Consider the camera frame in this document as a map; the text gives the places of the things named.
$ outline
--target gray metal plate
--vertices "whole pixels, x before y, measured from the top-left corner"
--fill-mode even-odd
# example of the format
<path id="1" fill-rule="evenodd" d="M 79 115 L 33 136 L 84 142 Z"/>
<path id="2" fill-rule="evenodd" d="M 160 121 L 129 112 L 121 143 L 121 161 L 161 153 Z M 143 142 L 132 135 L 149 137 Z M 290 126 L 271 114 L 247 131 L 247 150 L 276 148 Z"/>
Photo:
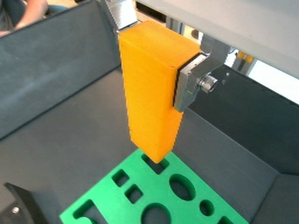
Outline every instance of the gray metal plate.
<path id="1" fill-rule="evenodd" d="M 299 2 L 137 0 L 299 78 Z"/>

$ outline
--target green board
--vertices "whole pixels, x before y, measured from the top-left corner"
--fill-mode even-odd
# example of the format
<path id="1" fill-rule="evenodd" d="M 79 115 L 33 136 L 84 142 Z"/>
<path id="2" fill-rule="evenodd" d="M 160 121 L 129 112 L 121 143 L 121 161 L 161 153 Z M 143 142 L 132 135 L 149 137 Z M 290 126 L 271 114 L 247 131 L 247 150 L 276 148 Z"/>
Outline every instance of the green board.
<path id="1" fill-rule="evenodd" d="M 153 164 L 136 150 L 61 213 L 64 224 L 100 224 L 84 213 L 96 207 L 108 224 L 144 224 L 151 210 L 165 224 L 248 224 L 171 152 Z"/>

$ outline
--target person's leg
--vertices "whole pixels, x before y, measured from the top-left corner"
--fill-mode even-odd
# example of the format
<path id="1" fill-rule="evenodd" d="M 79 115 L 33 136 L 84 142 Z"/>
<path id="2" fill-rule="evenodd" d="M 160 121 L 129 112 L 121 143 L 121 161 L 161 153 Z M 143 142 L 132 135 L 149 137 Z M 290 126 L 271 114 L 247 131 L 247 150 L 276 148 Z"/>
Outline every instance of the person's leg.
<path id="1" fill-rule="evenodd" d="M 25 4 L 23 0 L 3 0 L 5 12 L 16 25 L 24 15 Z"/>
<path id="2" fill-rule="evenodd" d="M 67 9 L 68 9 L 68 7 L 65 7 L 65 6 L 56 5 L 56 4 L 49 4 L 49 9 L 47 11 L 47 16 L 51 16 L 57 12 L 65 11 Z"/>

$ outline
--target silver screw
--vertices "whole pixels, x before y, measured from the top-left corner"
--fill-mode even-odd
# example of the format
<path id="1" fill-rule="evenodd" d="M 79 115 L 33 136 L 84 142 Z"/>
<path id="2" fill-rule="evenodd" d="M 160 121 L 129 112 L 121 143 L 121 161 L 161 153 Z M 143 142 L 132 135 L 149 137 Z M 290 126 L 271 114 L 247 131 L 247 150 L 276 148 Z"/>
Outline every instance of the silver screw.
<path id="1" fill-rule="evenodd" d="M 12 209 L 12 213 L 13 213 L 13 214 L 19 214 L 19 212 L 20 212 L 20 208 L 16 206 L 16 207 Z"/>
<path id="2" fill-rule="evenodd" d="M 216 87 L 218 80 L 212 76 L 206 74 L 198 79 L 198 83 L 200 85 L 200 90 L 207 94 Z"/>

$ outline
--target orange rectangular block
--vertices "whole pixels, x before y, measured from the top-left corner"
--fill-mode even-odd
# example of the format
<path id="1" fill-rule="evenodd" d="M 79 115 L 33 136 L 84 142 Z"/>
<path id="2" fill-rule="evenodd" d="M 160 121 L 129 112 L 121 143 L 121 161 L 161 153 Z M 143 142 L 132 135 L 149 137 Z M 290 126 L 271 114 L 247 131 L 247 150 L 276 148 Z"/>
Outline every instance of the orange rectangular block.
<path id="1" fill-rule="evenodd" d="M 174 108 L 182 66 L 199 45 L 156 22 L 143 22 L 119 35 L 131 140 L 159 163 L 174 148 L 183 113 Z"/>

